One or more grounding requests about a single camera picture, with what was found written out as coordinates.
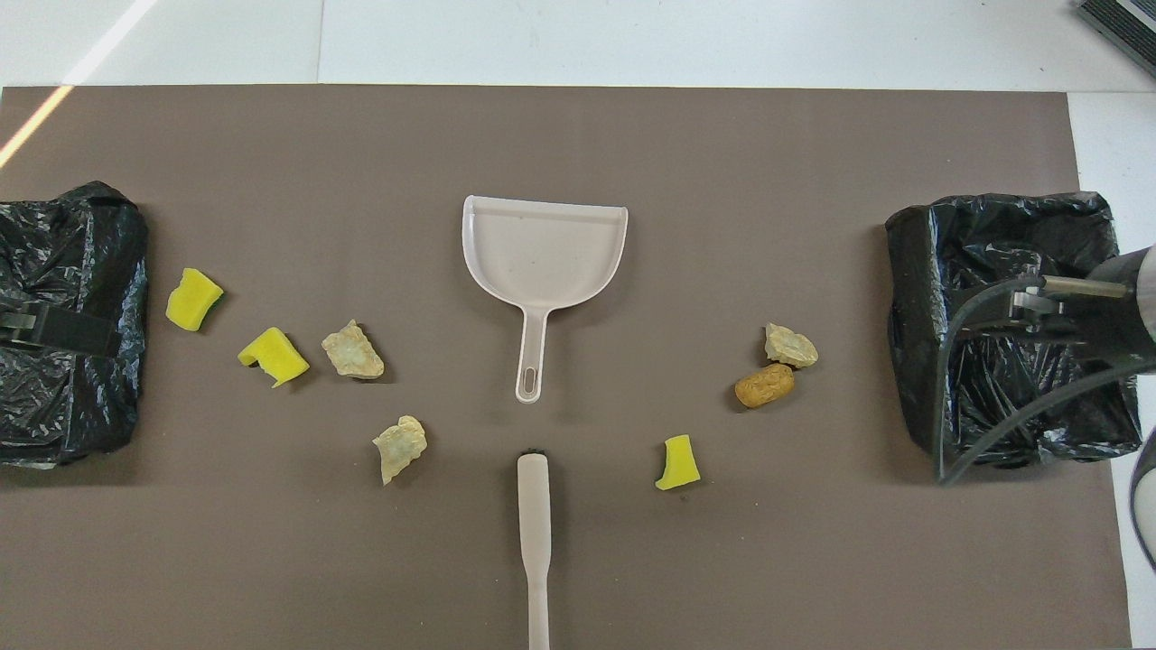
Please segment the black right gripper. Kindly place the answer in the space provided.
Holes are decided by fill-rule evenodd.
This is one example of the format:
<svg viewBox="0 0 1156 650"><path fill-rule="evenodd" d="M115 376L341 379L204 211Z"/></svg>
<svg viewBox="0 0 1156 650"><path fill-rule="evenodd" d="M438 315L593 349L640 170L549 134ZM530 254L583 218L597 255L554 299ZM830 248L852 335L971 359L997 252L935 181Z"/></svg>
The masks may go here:
<svg viewBox="0 0 1156 650"><path fill-rule="evenodd" d="M1106 365L1153 362L1153 246L1082 276L1021 275L956 291L956 340L1081 348Z"/></svg>

